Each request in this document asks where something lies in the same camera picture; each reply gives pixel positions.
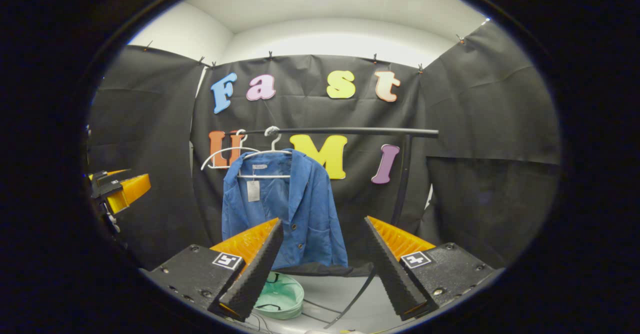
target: green basket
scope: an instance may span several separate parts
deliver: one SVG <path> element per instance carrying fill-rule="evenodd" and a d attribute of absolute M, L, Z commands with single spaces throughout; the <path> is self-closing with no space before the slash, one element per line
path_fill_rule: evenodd
<path fill-rule="evenodd" d="M 290 320 L 302 313 L 304 297 L 302 285 L 294 278 L 272 271 L 253 308 L 275 320 Z"/>

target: jacket collar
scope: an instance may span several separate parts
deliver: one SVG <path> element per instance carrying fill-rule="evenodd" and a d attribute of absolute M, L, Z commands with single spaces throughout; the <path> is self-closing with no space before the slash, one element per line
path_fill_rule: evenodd
<path fill-rule="evenodd" d="M 300 206 L 302 197 L 309 182 L 311 175 L 312 163 L 306 159 L 306 154 L 294 149 L 284 149 L 286 152 L 291 152 L 291 179 L 288 186 L 288 220 L 291 222 L 293 217 Z M 238 159 L 236 159 L 226 172 L 224 176 L 224 183 L 230 186 L 230 191 L 237 191 L 237 197 L 240 198 L 240 188 L 238 184 L 238 172 L 242 167 L 245 157 L 252 152 L 243 152 Z M 244 207 L 242 203 L 238 203 L 238 209 Z"/>

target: price tag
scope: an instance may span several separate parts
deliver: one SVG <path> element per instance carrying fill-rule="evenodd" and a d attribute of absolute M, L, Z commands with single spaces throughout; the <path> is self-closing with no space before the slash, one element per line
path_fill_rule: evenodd
<path fill-rule="evenodd" d="M 252 180 L 246 182 L 246 196 L 249 202 L 260 201 L 260 181 Z"/>

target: clothing rack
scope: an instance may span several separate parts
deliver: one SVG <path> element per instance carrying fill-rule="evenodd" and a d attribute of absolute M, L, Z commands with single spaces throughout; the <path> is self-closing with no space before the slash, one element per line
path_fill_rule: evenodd
<path fill-rule="evenodd" d="M 243 131 L 243 134 L 256 134 L 256 133 L 265 133 L 265 130 L 249 130 Z M 391 216 L 391 225 L 394 227 L 398 225 L 398 220 L 400 220 L 400 214 L 402 213 L 402 209 L 405 205 L 405 197 L 407 195 L 407 185 L 409 184 L 409 168 L 411 165 L 411 149 L 412 149 L 412 140 L 414 137 L 418 138 L 438 138 L 439 131 L 434 129 L 411 129 L 408 127 L 307 127 L 307 128 L 291 128 L 291 129 L 274 129 L 270 134 L 276 135 L 280 133 L 288 133 L 288 134 L 365 134 L 370 136 L 402 136 L 402 163 L 401 163 L 401 172 L 400 172 L 400 186 L 398 188 L 398 195 L 395 199 L 395 205 L 393 207 L 393 216 Z M 338 316 L 331 322 L 329 322 L 324 329 L 327 329 L 334 325 L 340 318 L 342 318 L 346 312 L 351 309 L 354 303 L 361 297 L 362 293 L 366 290 L 366 288 L 371 284 L 371 281 L 374 279 L 376 275 L 375 267 L 371 269 L 368 277 L 362 287 L 358 291 L 358 293 L 354 296 L 351 302 L 343 309 L 343 311 L 336 311 L 333 309 L 329 309 L 328 307 L 323 307 L 317 305 L 318 307 L 327 309 L 332 312 L 339 313 Z"/>

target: white hanger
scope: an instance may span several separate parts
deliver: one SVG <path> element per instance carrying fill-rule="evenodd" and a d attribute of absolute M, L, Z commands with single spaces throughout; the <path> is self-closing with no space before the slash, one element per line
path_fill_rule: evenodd
<path fill-rule="evenodd" d="M 264 131 L 264 136 L 268 137 L 272 133 L 278 133 L 278 137 L 271 142 L 271 150 L 264 150 L 259 152 L 252 152 L 249 155 L 245 155 L 244 158 L 247 159 L 249 157 L 258 156 L 259 154 L 267 154 L 267 153 L 284 153 L 291 155 L 290 151 L 286 150 L 276 150 L 276 143 L 282 138 L 282 134 L 279 133 L 279 128 L 277 126 L 270 126 Z M 254 178 L 254 179 L 276 179 L 276 178 L 290 178 L 291 175 L 242 175 L 242 172 L 238 170 L 238 178 Z"/>
<path fill-rule="evenodd" d="M 238 131 L 235 132 L 235 135 L 238 136 L 240 135 L 240 133 L 242 132 L 246 132 L 245 129 L 239 129 Z M 254 152 L 260 152 L 258 149 L 254 149 L 252 147 L 243 147 L 242 143 L 244 143 L 247 139 L 249 138 L 249 134 L 244 134 L 244 138 L 240 139 L 240 146 L 235 146 L 235 147 L 227 147 L 225 149 L 221 149 L 218 150 L 217 152 L 214 152 L 213 154 L 211 154 L 210 156 L 208 156 L 208 158 L 205 159 L 204 163 L 202 163 L 202 166 L 200 167 L 200 170 L 204 170 L 204 166 L 211 160 L 211 158 L 213 158 L 216 154 L 221 153 L 221 152 L 226 152 L 227 150 L 234 150 L 234 149 L 245 149 L 245 150 L 253 150 Z M 217 167 L 214 165 L 207 165 L 209 168 L 211 169 L 228 169 L 231 168 L 230 165 L 227 166 L 222 166 L 222 167 Z"/>

